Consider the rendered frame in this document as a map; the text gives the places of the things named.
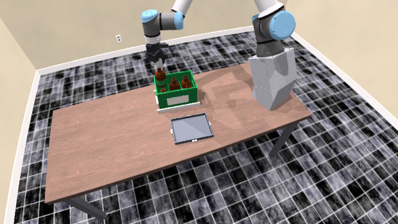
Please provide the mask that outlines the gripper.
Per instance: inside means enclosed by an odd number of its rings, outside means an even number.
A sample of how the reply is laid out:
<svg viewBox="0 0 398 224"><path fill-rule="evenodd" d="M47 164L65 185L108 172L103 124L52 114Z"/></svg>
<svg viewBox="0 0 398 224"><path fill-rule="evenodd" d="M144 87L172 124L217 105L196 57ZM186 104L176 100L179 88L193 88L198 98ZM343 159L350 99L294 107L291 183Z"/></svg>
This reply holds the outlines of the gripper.
<svg viewBox="0 0 398 224"><path fill-rule="evenodd" d="M157 48L157 45L159 45L159 44L160 44L160 42L157 44L146 44L147 51L145 52L145 54L147 54L146 59L148 59L149 61L152 62L151 66L155 65L157 68L160 68L162 71L162 69L164 67L164 63L165 63L165 56L164 56L162 49Z"/></svg>

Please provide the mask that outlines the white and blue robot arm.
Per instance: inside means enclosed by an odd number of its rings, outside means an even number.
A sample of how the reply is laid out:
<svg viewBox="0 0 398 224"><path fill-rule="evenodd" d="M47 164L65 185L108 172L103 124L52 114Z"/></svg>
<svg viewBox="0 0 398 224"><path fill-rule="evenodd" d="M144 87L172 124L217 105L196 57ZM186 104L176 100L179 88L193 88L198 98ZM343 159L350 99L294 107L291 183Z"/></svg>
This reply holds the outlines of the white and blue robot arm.
<svg viewBox="0 0 398 224"><path fill-rule="evenodd" d="M159 43L160 30L183 29L182 22L192 1L176 0L171 12L158 13L153 9L143 12L141 22L146 42ZM259 14L252 16L257 41L256 56L263 58L281 54L285 49L280 40L290 37L294 32L295 17L277 0L254 0L254 2L259 10Z"/></svg>

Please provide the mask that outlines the green bottle crate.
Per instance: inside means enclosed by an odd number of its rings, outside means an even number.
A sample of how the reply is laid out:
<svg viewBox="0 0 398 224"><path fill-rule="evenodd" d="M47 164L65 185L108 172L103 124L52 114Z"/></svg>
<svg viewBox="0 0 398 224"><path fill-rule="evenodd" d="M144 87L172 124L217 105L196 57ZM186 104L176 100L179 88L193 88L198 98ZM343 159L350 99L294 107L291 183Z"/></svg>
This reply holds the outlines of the green bottle crate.
<svg viewBox="0 0 398 224"><path fill-rule="evenodd" d="M190 80L191 88L182 89L181 81L183 80L184 75L187 75L188 79ZM169 85L172 82L172 78L176 78L177 82L179 83L180 85L179 90L170 91ZM157 84L155 84L156 94L158 92L157 99L159 103L159 109L170 108L173 106L180 106L180 105L186 105L197 102L197 85L195 84L194 79L188 73L177 72L177 73L166 74L166 79L167 79L167 85L163 87L166 90L165 93L160 93L162 88L158 86L156 87Z"/></svg>

